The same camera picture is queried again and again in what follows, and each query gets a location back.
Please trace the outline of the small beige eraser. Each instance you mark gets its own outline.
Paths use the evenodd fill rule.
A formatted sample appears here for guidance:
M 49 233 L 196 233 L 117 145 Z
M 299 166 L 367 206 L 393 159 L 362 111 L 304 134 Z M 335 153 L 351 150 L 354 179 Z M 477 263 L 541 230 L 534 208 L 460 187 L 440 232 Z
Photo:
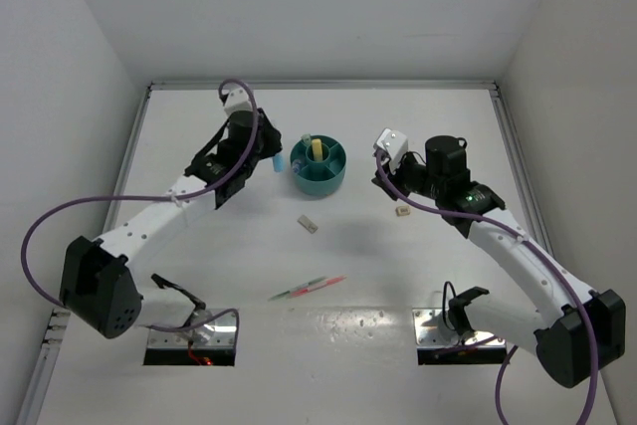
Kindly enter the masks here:
M 395 213 L 397 217 L 407 216 L 410 214 L 410 208 L 408 206 L 397 206 Z

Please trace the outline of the blue highlighter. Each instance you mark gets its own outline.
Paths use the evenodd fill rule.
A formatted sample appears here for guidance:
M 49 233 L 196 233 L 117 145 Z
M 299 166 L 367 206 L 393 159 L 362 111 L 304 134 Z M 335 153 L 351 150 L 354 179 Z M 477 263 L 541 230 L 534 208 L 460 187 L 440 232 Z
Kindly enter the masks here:
M 285 170 L 285 160 L 280 154 L 276 154 L 273 157 L 273 168 L 276 173 L 281 173 Z

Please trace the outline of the clear blue glue stick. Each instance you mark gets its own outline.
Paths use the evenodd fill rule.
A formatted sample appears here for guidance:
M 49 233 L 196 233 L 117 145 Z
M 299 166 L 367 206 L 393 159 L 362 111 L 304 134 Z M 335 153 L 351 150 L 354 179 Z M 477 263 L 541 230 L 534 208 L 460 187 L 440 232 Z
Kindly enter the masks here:
M 306 167 L 306 163 L 298 158 L 292 162 L 291 167 L 294 174 L 300 174 Z

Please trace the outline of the yellow highlighter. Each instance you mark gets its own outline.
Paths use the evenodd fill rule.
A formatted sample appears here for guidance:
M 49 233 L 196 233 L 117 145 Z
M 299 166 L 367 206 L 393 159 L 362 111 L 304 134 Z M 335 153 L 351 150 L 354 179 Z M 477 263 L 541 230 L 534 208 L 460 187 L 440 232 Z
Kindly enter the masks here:
M 324 156 L 323 156 L 323 148 L 322 148 L 321 140 L 318 138 L 313 139 L 311 143 L 311 148 L 312 148 L 312 154 L 313 154 L 313 161 L 323 162 Z

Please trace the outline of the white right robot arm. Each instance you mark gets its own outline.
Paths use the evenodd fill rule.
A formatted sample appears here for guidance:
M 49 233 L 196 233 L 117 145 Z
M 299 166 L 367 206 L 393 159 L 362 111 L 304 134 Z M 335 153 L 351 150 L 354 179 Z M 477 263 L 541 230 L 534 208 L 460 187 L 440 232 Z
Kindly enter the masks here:
M 451 299 L 449 329 L 458 336 L 489 331 L 535 355 L 559 385 L 572 388 L 625 351 L 626 306 L 612 290 L 599 293 L 563 268 L 531 238 L 489 186 L 471 177 L 467 142 L 439 135 L 425 143 L 425 161 L 392 130 L 378 140 L 375 183 L 394 200 L 418 194 L 487 253 L 531 300 L 531 309 L 509 306 L 481 287 Z

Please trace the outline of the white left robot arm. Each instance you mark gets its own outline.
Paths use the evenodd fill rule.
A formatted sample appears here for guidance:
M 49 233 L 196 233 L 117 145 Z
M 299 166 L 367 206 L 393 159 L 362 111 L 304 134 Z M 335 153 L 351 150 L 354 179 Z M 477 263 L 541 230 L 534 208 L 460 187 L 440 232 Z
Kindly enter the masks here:
M 202 216 L 245 187 L 259 161 L 282 149 L 262 109 L 236 110 L 193 157 L 166 196 L 126 223 L 66 250 L 59 299 L 107 339 L 134 325 L 180 328 L 204 303 L 147 270 L 150 260 Z

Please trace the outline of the teal round divided organizer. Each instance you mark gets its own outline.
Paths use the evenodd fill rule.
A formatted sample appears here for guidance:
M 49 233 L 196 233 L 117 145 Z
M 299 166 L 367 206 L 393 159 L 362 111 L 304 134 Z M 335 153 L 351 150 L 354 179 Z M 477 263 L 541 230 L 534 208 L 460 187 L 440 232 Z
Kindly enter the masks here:
M 346 153 L 341 143 L 330 136 L 311 135 L 322 142 L 323 162 L 313 161 L 311 146 L 304 146 L 299 140 L 290 152 L 290 164 L 301 159 L 306 167 L 300 174 L 293 174 L 299 190 L 312 197 L 325 197 L 333 194 L 341 185 L 346 170 Z

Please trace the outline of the green pen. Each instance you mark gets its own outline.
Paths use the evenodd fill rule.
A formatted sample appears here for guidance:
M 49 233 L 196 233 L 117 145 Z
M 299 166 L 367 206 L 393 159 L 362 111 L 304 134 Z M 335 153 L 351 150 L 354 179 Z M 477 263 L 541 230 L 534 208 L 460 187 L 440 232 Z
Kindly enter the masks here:
M 281 292 L 281 293 L 278 293 L 278 294 L 276 294 L 276 295 L 274 295 L 274 296 L 270 297 L 270 298 L 268 299 L 268 301 L 276 301 L 276 300 L 279 300 L 279 299 L 288 298 L 288 297 L 290 297 L 290 296 L 292 295 L 292 293 L 297 292 L 297 291 L 300 291 L 300 290 L 302 290 L 302 289 L 305 289 L 305 288 L 307 288 L 308 286 L 313 286 L 314 284 L 317 284 L 317 283 L 319 283 L 319 282 L 321 282 L 321 281 L 324 281 L 324 280 L 326 280 L 326 279 L 327 279 L 327 277 L 326 277 L 326 276 L 318 277 L 318 278 L 315 278 L 315 279 L 313 279 L 313 280 L 310 280 L 310 281 L 307 281 L 307 282 L 305 282 L 305 283 L 302 283 L 302 284 L 300 284 L 300 285 L 293 286 L 293 287 L 291 287 L 290 289 L 288 289 L 288 290 L 286 290 L 286 291 L 283 291 L 283 292 Z

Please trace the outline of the pink pen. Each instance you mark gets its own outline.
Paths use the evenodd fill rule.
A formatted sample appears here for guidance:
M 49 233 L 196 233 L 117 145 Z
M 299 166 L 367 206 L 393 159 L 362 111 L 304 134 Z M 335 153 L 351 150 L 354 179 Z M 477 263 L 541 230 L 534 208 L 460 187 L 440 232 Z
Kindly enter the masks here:
M 309 294 L 313 291 L 317 291 L 319 289 L 323 289 L 335 284 L 338 284 L 342 281 L 344 281 L 346 279 L 346 276 L 338 276 L 338 277 L 334 277 L 334 278 L 328 278 L 328 279 L 324 279 L 318 282 L 314 282 L 312 284 L 308 284 L 307 286 L 305 286 L 304 288 L 298 289 L 294 292 L 292 292 L 290 294 L 291 298 L 295 298 L 295 297 L 299 297 L 299 296 L 303 296 L 306 294 Z

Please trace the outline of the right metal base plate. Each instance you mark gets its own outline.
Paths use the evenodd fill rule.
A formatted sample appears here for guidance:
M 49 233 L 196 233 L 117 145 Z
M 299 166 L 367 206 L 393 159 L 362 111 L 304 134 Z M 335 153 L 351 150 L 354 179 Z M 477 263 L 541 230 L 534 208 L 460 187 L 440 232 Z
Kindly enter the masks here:
M 506 342 L 487 331 L 457 335 L 444 325 L 440 308 L 413 309 L 412 319 L 416 344 L 420 349 L 506 348 Z

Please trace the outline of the metal base plate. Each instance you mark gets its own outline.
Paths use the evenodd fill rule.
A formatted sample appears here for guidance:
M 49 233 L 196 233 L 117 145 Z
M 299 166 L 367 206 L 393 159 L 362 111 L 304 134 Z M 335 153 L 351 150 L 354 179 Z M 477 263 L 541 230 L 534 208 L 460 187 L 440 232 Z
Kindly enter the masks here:
M 200 327 L 190 331 L 177 332 L 175 341 L 186 345 L 191 342 L 195 348 L 231 348 L 236 345 L 238 313 L 235 310 L 199 310 L 194 312 L 187 325 L 204 321 Z
M 416 344 L 420 349 L 506 348 L 506 342 L 487 331 L 457 335 L 444 325 L 440 308 L 413 309 L 412 319 Z

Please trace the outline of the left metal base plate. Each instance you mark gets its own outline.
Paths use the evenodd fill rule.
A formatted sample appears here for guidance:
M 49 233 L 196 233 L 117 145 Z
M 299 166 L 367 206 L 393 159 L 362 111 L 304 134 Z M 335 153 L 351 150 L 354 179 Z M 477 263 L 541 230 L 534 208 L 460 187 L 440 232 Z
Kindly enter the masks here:
M 177 332 L 175 341 L 186 345 L 191 342 L 195 348 L 231 348 L 236 345 L 238 313 L 235 310 L 199 310 L 194 312 L 187 325 L 204 321 L 200 327 L 190 331 Z

